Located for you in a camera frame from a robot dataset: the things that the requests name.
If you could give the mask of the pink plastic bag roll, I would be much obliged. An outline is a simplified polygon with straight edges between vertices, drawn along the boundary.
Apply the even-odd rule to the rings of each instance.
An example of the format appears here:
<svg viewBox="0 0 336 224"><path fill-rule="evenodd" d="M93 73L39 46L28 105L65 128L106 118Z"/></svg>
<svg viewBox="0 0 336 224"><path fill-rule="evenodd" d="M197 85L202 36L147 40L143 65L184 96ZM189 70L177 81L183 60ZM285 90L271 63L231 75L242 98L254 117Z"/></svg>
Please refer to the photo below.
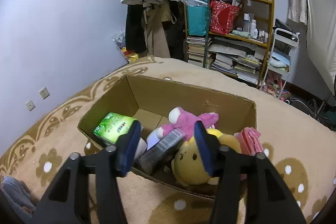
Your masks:
<svg viewBox="0 0 336 224"><path fill-rule="evenodd" d="M244 155L254 156L257 153L264 152L264 148L259 141L261 134L253 127L246 127L241 132L234 134Z"/></svg>

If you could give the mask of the green tissue pack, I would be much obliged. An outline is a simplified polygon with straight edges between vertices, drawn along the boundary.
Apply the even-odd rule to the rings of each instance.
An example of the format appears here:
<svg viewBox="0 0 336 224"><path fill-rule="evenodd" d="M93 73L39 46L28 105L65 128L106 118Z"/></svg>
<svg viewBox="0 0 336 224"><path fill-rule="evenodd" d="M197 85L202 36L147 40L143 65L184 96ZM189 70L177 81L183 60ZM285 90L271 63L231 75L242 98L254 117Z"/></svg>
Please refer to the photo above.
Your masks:
<svg viewBox="0 0 336 224"><path fill-rule="evenodd" d="M135 118L109 112L96 126L93 133L106 145L116 144L121 135L128 133Z"/></svg>

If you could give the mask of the yellow plush toy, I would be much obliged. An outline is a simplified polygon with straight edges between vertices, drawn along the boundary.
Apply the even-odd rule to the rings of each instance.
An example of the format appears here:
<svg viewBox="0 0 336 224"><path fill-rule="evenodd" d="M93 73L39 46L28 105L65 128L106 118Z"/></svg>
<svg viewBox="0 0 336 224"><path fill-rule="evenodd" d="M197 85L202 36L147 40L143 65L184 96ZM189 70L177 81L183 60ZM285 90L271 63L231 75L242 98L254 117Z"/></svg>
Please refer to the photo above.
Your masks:
<svg viewBox="0 0 336 224"><path fill-rule="evenodd" d="M238 153L242 152L239 141L229 134L209 128L207 132L217 137L220 144L227 145ZM212 178L205 171L194 137L185 141L171 162L171 168L177 182L184 188L201 184L217 185L219 178Z"/></svg>

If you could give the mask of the purple plush toy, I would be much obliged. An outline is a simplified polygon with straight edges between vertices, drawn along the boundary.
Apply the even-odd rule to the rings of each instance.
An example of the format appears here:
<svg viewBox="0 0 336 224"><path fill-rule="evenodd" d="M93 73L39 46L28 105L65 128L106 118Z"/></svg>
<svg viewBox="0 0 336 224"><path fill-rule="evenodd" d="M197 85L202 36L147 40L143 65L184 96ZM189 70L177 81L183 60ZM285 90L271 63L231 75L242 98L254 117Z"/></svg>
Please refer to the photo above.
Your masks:
<svg viewBox="0 0 336 224"><path fill-rule="evenodd" d="M140 138L135 152L134 160L137 161L147 150L151 149L151 147L153 147L159 141L160 139L159 137L157 137L157 130L151 132L146 140Z"/></svg>

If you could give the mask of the pink plush toy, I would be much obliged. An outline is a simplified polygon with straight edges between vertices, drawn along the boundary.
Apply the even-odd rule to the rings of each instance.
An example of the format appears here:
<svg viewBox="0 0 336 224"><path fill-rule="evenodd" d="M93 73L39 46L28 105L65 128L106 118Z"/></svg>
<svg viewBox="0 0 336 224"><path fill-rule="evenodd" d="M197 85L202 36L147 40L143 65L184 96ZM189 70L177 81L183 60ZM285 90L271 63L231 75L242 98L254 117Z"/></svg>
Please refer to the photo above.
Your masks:
<svg viewBox="0 0 336 224"><path fill-rule="evenodd" d="M168 116L169 123L161 125L155 130L158 139L162 139L172 130L178 129L184 136L184 141L189 141L194 136L194 125L197 121L201 121L206 129L215 128L215 124L219 121L217 113L203 113L196 116L181 107L175 107Z"/></svg>

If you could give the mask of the brown cardboard box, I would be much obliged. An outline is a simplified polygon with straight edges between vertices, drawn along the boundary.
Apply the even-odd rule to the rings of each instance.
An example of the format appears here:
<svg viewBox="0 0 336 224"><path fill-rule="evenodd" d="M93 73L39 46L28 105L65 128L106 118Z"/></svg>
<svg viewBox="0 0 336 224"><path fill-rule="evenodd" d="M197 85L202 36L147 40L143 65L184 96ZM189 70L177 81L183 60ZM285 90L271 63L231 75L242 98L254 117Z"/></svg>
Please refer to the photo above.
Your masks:
<svg viewBox="0 0 336 224"><path fill-rule="evenodd" d="M167 121L174 107L193 114L217 113L218 129L226 134L256 127L256 104L247 98L214 89L146 76L123 76L87 111L78 123L82 132L99 148L105 143L94 133L96 126L109 113L139 120L145 139L157 126Z"/></svg>

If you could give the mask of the stack of books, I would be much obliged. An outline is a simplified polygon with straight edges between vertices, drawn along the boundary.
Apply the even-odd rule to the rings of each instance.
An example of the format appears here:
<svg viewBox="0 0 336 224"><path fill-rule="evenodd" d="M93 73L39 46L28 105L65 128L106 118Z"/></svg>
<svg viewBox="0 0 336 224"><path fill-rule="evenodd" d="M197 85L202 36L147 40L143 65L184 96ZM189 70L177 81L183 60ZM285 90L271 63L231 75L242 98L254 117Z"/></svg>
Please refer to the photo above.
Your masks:
<svg viewBox="0 0 336 224"><path fill-rule="evenodd" d="M256 87L259 84L266 48L259 43L222 36L185 39L187 62L220 72Z"/></svg>

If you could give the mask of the white rolling cart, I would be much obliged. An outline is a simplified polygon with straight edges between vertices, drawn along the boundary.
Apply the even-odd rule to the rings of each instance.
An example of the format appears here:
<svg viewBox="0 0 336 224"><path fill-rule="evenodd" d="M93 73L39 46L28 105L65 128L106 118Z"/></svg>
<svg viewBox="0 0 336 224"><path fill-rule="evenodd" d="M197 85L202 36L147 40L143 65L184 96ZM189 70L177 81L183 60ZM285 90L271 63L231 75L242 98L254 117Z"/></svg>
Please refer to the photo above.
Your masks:
<svg viewBox="0 0 336 224"><path fill-rule="evenodd" d="M292 60L298 50L299 36L299 32L282 28L273 30L265 73L259 84L261 91L281 99L291 74Z"/></svg>

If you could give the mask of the wooden bookshelf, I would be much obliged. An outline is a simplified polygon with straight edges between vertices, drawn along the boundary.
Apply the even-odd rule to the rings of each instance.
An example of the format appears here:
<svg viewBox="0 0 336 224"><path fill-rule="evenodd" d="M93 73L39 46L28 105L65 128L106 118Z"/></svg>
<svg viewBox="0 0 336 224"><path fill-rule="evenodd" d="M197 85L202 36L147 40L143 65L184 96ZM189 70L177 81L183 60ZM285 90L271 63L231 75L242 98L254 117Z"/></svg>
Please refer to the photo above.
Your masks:
<svg viewBox="0 0 336 224"><path fill-rule="evenodd" d="M270 49L270 39L272 37L274 23L274 0L216 0L240 7L239 15L234 21L234 28L229 34L226 35L220 35L210 31L211 1L212 0L207 0L206 35L198 37L208 38L209 36L222 36L225 38L239 39L250 43L259 43L261 46L264 46L266 48L266 54L260 73L260 84L263 80ZM188 33L186 5L184 6L184 10L185 32L187 38L191 35Z"/></svg>

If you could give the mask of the red gift bag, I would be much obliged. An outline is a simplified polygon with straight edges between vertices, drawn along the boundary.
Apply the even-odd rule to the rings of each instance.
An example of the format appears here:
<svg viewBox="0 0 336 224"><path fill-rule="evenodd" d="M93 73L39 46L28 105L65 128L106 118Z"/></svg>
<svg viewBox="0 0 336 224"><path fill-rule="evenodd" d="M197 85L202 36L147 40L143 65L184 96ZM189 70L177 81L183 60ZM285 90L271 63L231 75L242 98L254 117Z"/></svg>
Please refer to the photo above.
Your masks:
<svg viewBox="0 0 336 224"><path fill-rule="evenodd" d="M220 35L229 34L234 28L234 21L239 15L240 7L223 1L210 2L210 31Z"/></svg>

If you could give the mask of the beige trench coat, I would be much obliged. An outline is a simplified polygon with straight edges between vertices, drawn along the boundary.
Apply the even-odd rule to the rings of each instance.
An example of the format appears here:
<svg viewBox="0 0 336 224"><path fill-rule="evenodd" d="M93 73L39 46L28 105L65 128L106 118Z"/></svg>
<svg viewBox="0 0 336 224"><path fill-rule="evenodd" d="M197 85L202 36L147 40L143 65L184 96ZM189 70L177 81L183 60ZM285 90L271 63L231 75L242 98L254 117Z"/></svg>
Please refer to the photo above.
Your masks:
<svg viewBox="0 0 336 224"><path fill-rule="evenodd" d="M143 11L143 29L146 50L145 55L170 58L163 22L171 23L171 12L168 1L160 5L151 4Z"/></svg>

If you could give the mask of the teal bag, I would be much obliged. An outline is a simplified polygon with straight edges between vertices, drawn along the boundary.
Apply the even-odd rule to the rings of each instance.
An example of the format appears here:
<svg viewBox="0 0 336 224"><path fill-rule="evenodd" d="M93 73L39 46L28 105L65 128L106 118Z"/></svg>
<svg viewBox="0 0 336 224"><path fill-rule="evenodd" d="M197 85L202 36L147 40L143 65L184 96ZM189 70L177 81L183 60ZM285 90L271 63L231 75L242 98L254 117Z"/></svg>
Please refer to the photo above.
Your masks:
<svg viewBox="0 0 336 224"><path fill-rule="evenodd" d="M207 0L183 0L187 10L188 33L191 36L206 35Z"/></svg>

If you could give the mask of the cream duvet hanging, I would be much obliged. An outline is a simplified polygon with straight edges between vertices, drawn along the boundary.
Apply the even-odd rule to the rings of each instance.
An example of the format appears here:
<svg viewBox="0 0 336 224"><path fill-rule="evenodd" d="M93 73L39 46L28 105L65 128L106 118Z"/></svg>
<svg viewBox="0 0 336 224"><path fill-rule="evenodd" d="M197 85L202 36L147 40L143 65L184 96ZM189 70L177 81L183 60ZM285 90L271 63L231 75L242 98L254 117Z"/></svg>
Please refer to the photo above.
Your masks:
<svg viewBox="0 0 336 224"><path fill-rule="evenodd" d="M307 53L335 95L335 0L307 0Z"/></svg>

